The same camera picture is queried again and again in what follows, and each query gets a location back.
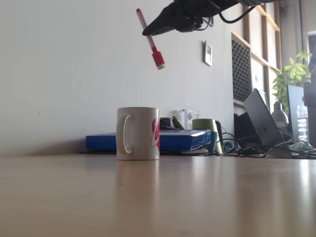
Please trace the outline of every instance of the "plastic bottle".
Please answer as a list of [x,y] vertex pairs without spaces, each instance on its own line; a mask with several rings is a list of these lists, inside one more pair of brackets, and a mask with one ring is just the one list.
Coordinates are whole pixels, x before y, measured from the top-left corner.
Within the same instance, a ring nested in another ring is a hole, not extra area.
[[304,105],[304,97],[302,102],[297,107],[297,118],[298,118],[298,135],[300,141],[309,141],[308,131],[308,110]]

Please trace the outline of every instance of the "potted plant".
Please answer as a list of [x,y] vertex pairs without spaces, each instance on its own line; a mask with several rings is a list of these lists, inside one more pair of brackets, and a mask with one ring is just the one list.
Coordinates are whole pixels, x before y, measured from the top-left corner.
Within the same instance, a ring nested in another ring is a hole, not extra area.
[[[311,53],[306,51],[297,54],[299,61],[306,60],[311,56]],[[287,85],[296,85],[303,87],[305,82],[311,80],[311,74],[308,66],[302,63],[295,63],[293,58],[290,58],[290,65],[284,66],[281,71],[276,68],[271,68],[276,73],[276,78],[273,81],[273,89],[276,93],[273,95],[276,100],[283,104],[283,110],[288,113],[288,98],[287,98]]]

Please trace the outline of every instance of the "blue binder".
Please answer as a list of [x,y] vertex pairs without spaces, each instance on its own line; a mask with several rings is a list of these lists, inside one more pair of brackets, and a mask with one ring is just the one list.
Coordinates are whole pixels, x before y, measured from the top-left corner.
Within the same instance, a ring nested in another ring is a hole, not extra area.
[[[193,151],[211,143],[210,130],[160,131],[160,151]],[[87,151],[115,151],[115,133],[86,136]]]

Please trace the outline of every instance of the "desk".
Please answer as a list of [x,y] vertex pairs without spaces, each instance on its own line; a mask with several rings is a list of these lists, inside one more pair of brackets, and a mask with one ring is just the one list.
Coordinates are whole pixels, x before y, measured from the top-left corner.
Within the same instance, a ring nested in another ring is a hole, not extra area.
[[1,237],[315,237],[316,160],[0,158]]

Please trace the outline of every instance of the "ventilation grille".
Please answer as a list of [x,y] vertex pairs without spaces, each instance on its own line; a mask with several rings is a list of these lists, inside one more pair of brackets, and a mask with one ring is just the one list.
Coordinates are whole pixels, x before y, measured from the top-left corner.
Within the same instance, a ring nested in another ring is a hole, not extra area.
[[250,48],[232,39],[234,99],[244,102],[251,92]]

